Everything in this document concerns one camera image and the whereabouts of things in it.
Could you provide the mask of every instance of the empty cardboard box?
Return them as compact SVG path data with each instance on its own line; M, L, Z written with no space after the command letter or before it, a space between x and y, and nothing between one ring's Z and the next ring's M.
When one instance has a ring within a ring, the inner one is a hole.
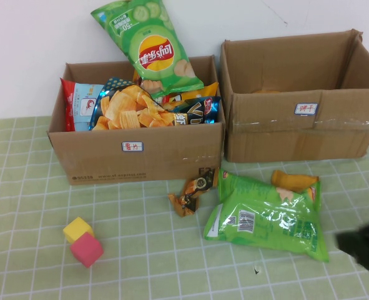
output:
M369 52L360 32L225 41L220 62L229 161L365 155Z
M213 56L190 61L205 85L217 81ZM112 76L131 79L133 72L128 61L66 64L63 78L105 84ZM215 124L65 132L61 88L48 136L69 183L75 185L191 178L220 166L224 129L220 103Z

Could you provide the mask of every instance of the green checkered tablecloth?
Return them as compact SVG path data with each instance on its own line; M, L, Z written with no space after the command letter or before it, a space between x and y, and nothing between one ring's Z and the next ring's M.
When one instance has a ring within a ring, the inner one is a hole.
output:
M184 181L68 185L46 136L49 120L0 120L0 299L369 299L369 273L333 242L333 233L369 221L369 152L357 160L222 164L263 181L274 169L321 176L331 260L323 264L203 240L217 193L181 219L166 195ZM77 216L105 250L90 269L62 233Z

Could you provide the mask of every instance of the pink foam cube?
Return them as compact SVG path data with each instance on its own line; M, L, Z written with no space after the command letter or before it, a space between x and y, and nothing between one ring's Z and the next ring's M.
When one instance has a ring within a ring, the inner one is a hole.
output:
M88 232L71 245L71 251L86 268L91 267L104 253L101 243Z

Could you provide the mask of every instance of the yellow foam cube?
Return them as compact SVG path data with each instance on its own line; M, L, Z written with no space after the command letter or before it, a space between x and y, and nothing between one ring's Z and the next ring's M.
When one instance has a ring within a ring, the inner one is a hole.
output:
M85 233L89 233L94 237L91 226L81 217L75 218L75 220L64 228L65 237L71 244L76 242Z

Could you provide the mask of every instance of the green chip bag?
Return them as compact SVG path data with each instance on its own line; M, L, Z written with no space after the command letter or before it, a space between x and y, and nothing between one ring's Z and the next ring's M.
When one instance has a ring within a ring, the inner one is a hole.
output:
M91 14L127 56L142 78L141 87L154 99L203 88L161 0L116 1Z
M328 261L320 227L320 182L297 194L249 177L219 171L220 204L204 238L307 254Z

